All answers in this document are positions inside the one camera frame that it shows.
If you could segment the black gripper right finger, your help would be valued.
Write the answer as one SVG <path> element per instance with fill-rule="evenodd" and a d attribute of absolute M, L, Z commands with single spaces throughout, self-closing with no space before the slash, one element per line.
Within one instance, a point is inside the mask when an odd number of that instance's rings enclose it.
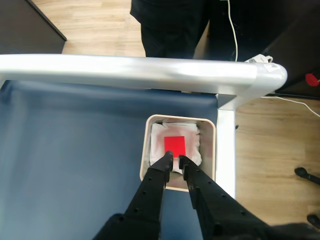
<path fill-rule="evenodd" d="M 225 192 L 192 160 L 179 156 L 204 240 L 266 240 L 266 223 Z"/>

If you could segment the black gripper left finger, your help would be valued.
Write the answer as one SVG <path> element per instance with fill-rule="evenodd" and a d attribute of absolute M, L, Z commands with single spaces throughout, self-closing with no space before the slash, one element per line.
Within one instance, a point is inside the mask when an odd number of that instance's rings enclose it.
<path fill-rule="evenodd" d="M 125 213 L 108 219 L 95 240 L 158 240 L 161 233 L 163 194 L 173 169 L 173 153 L 168 151 L 151 165 Z"/>

